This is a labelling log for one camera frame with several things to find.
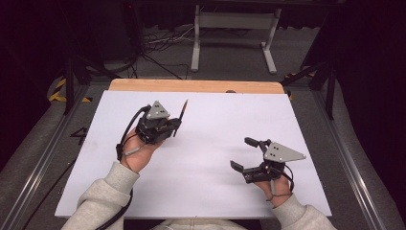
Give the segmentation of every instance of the white board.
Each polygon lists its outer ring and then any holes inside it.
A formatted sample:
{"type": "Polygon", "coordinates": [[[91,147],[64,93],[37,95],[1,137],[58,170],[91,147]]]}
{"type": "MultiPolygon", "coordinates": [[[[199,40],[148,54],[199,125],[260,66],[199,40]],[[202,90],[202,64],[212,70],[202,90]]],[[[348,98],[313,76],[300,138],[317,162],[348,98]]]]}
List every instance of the white board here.
{"type": "Polygon", "coordinates": [[[131,219],[262,219],[273,217],[263,192],[246,184],[230,166],[245,168],[262,162],[259,149],[245,137],[271,139],[307,156],[288,162],[297,198],[331,216],[327,199],[309,155],[290,101],[284,94],[225,94],[105,91],[79,158],[56,209],[70,217],[80,195],[103,178],[116,161],[116,144],[134,114],[159,101],[178,117],[189,100],[182,126],[154,152],[134,185],[134,198],[125,213],[131,219]]]}

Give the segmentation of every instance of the floor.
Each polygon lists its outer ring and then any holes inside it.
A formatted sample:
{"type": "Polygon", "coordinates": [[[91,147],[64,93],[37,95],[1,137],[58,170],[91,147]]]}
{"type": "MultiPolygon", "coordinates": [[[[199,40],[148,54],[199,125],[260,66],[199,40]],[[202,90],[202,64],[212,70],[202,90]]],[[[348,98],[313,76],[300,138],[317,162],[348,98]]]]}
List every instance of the floor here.
{"type": "MultiPolygon", "coordinates": [[[[190,25],[178,28],[186,31],[190,25]]],[[[229,81],[281,81],[286,74],[299,72],[302,60],[318,29],[277,30],[271,53],[278,69],[277,75],[267,71],[259,44],[264,31],[208,30],[201,37],[200,65],[197,73],[188,71],[192,58],[192,42],[185,39],[163,51],[150,51],[154,58],[178,77],[193,80],[229,81]]],[[[123,65],[120,61],[106,63],[107,68],[123,65]]],[[[134,69],[120,73],[123,78],[175,79],[162,66],[140,57],[134,69]]],[[[337,229],[405,229],[395,203],[383,186],[357,141],[337,82],[334,97],[334,121],[326,120],[323,102],[325,88],[312,92],[302,79],[286,87],[292,92],[292,107],[322,181],[332,212],[329,219],[337,229]],[[372,226],[359,203],[356,188],[351,182],[331,131],[335,128],[344,150],[356,166],[371,196],[373,208],[384,228],[372,226]]],[[[69,177],[69,166],[80,151],[80,135],[71,135],[81,128],[89,128],[103,90],[109,85],[107,77],[94,77],[88,87],[76,85],[77,97],[91,98],[92,102],[79,103],[73,113],[63,115],[64,102],[53,101],[52,106],[38,121],[8,165],[0,173],[0,224],[2,229],[60,229],[66,221],[54,216],[55,209],[69,177]],[[35,182],[27,183],[33,176],[35,182]]],[[[263,230],[280,229],[275,219],[262,219],[263,230]]]]}

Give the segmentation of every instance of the hand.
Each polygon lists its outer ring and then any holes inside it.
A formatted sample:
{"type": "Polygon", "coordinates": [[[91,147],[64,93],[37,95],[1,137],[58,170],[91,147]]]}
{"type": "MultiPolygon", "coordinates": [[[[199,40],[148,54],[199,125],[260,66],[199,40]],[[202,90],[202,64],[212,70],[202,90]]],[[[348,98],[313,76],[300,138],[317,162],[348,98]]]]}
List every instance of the hand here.
{"type": "Polygon", "coordinates": [[[129,152],[137,148],[140,149],[128,156],[123,154],[121,163],[135,173],[139,173],[140,170],[142,170],[148,164],[149,160],[152,157],[152,154],[162,145],[162,143],[164,143],[164,141],[161,141],[154,145],[145,145],[145,143],[138,136],[134,135],[135,128],[132,129],[125,136],[126,141],[124,144],[123,152],[129,152]]]}
{"type": "Polygon", "coordinates": [[[271,183],[269,181],[255,182],[255,184],[263,190],[266,198],[271,199],[271,203],[274,205],[274,208],[281,206],[290,198],[291,192],[289,188],[289,181],[284,176],[281,176],[281,178],[275,180],[274,195],[272,195],[271,183]]]}

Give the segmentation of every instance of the wire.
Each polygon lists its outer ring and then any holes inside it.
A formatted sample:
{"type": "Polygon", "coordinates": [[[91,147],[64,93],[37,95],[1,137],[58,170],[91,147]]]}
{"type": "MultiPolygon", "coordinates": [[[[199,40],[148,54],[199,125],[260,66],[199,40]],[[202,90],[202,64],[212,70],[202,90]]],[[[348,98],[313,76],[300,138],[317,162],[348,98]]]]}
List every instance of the wire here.
{"type": "Polygon", "coordinates": [[[290,176],[287,175],[285,172],[282,172],[282,175],[283,175],[284,177],[286,177],[287,180],[290,181],[290,192],[292,192],[293,189],[295,188],[295,182],[293,182],[293,172],[292,172],[292,170],[291,170],[288,166],[286,166],[286,165],[284,165],[284,166],[287,167],[287,168],[290,170],[290,174],[292,175],[292,177],[290,177],[290,176]]]}
{"type": "Polygon", "coordinates": [[[122,77],[116,75],[115,73],[112,73],[111,71],[106,70],[104,67],[99,66],[98,64],[96,64],[95,62],[93,62],[90,59],[87,59],[86,57],[77,55],[77,58],[79,58],[83,63],[98,69],[99,72],[105,74],[107,77],[109,77],[112,80],[122,78],[122,77]]]}
{"type": "Polygon", "coordinates": [[[30,221],[33,219],[34,215],[36,214],[36,212],[39,210],[39,208],[41,207],[41,205],[44,203],[45,199],[48,197],[48,195],[51,193],[51,191],[55,188],[56,184],[60,181],[60,179],[63,177],[63,175],[65,175],[69,169],[71,169],[71,167],[75,164],[75,162],[77,161],[77,157],[75,157],[75,159],[69,164],[69,166],[62,172],[62,174],[59,176],[59,178],[56,180],[56,182],[51,186],[51,188],[49,189],[48,193],[41,199],[41,201],[38,203],[38,205],[36,205],[36,208],[34,209],[34,211],[31,213],[30,217],[27,219],[26,223],[24,224],[24,227],[22,228],[23,230],[27,228],[28,224],[30,223],[30,221]]]}
{"type": "Polygon", "coordinates": [[[149,106],[144,106],[142,108],[140,108],[140,110],[138,110],[138,112],[134,115],[134,117],[131,119],[131,121],[128,124],[128,127],[125,129],[125,132],[123,134],[122,137],[122,141],[120,142],[120,144],[124,145],[124,139],[126,134],[128,133],[129,129],[131,128],[132,124],[134,123],[135,119],[137,119],[137,117],[142,113],[142,112],[146,112],[149,110],[149,106]]]}
{"type": "Polygon", "coordinates": [[[148,43],[155,43],[155,42],[157,42],[157,41],[165,41],[165,40],[168,40],[168,39],[176,39],[176,38],[181,38],[181,37],[183,37],[185,34],[187,34],[191,29],[193,29],[194,28],[194,26],[191,26],[189,29],[187,29],[185,32],[179,32],[179,34],[181,34],[181,35],[177,35],[176,34],[176,32],[173,32],[172,33],[172,35],[171,36],[168,36],[168,37],[166,37],[167,36],[167,34],[169,34],[168,32],[166,32],[164,35],[162,35],[161,37],[159,37],[158,38],[158,35],[156,35],[156,34],[159,34],[160,32],[157,32],[157,33],[154,33],[154,34],[148,34],[147,36],[154,36],[154,37],[156,37],[155,39],[150,39],[150,40],[152,40],[152,41],[150,41],[150,42],[146,42],[146,44],[148,44],[148,43]]]}
{"type": "Polygon", "coordinates": [[[174,41],[176,41],[176,40],[179,40],[179,39],[182,39],[184,36],[185,36],[185,34],[187,34],[191,29],[193,29],[194,28],[194,26],[192,26],[192,27],[190,27],[188,30],[186,30],[184,33],[182,33],[180,36],[178,36],[178,37],[167,37],[167,38],[162,38],[162,39],[158,39],[158,40],[153,40],[153,41],[150,41],[150,42],[147,42],[147,44],[152,44],[152,43],[156,43],[156,42],[161,42],[161,41],[170,41],[170,42],[174,42],[174,41]]]}
{"type": "Polygon", "coordinates": [[[131,66],[131,68],[132,68],[132,75],[131,75],[131,78],[132,78],[132,76],[134,75],[135,78],[138,79],[138,75],[137,75],[137,64],[135,64],[135,69],[134,69],[134,66],[131,66]]]}
{"type": "Polygon", "coordinates": [[[134,135],[128,137],[128,138],[124,141],[123,146],[125,146],[125,143],[126,143],[129,139],[131,139],[131,138],[133,138],[133,137],[135,137],[135,136],[137,136],[137,135],[138,135],[138,134],[135,133],[134,135]]]}
{"type": "Polygon", "coordinates": [[[122,217],[124,215],[124,213],[127,211],[129,205],[131,204],[132,201],[132,189],[131,192],[129,193],[129,201],[128,203],[125,205],[125,207],[123,207],[113,218],[111,218],[108,222],[102,224],[100,227],[98,227],[96,230],[103,230],[103,229],[107,229],[109,226],[111,226],[111,224],[115,223],[117,220],[119,220],[120,217],[122,217]]]}
{"type": "Polygon", "coordinates": [[[165,69],[166,71],[168,71],[169,73],[171,73],[172,75],[174,75],[176,78],[178,78],[179,80],[182,80],[182,78],[180,78],[179,76],[177,76],[176,74],[174,74],[173,72],[171,72],[169,69],[165,68],[163,64],[159,63],[158,61],[156,61],[155,59],[153,59],[152,57],[143,54],[143,58],[147,61],[150,61],[152,63],[157,64],[159,67],[165,69]]]}
{"type": "Polygon", "coordinates": [[[164,66],[185,66],[186,68],[186,75],[185,75],[185,80],[188,79],[188,74],[189,74],[189,65],[188,64],[161,64],[164,66]]]}

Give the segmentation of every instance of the gray sleeve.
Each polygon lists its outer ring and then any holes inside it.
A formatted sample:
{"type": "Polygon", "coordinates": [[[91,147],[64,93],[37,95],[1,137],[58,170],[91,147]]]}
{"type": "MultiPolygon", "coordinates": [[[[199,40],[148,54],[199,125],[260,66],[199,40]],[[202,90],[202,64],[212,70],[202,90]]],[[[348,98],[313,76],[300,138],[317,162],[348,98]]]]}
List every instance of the gray sleeve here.
{"type": "MultiPolygon", "coordinates": [[[[105,179],[98,179],[84,192],[77,211],[62,229],[96,229],[116,215],[130,199],[130,191],[140,177],[118,162],[105,179]]],[[[123,229],[121,218],[108,229],[123,229]]]]}
{"type": "Polygon", "coordinates": [[[326,216],[311,205],[303,206],[295,195],[273,209],[283,230],[335,229],[326,216]]]}

